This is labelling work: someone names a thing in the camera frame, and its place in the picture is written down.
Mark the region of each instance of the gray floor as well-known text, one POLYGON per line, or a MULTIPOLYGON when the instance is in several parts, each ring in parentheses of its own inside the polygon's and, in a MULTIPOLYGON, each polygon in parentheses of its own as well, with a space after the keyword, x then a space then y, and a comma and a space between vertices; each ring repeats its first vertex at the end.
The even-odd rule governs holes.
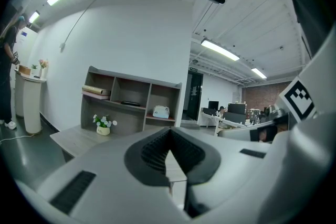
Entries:
MULTIPOLYGON (((17 128, 10 130, 0 125, 0 140, 28 135, 24 119, 15 116, 13 101, 12 95, 12 120, 16 122, 17 128)), ((65 163, 60 147, 49 137, 54 131, 43 121, 41 124, 43 129, 38 135, 7 140, 0 144, 0 153, 12 176, 34 190, 50 173, 65 163)))

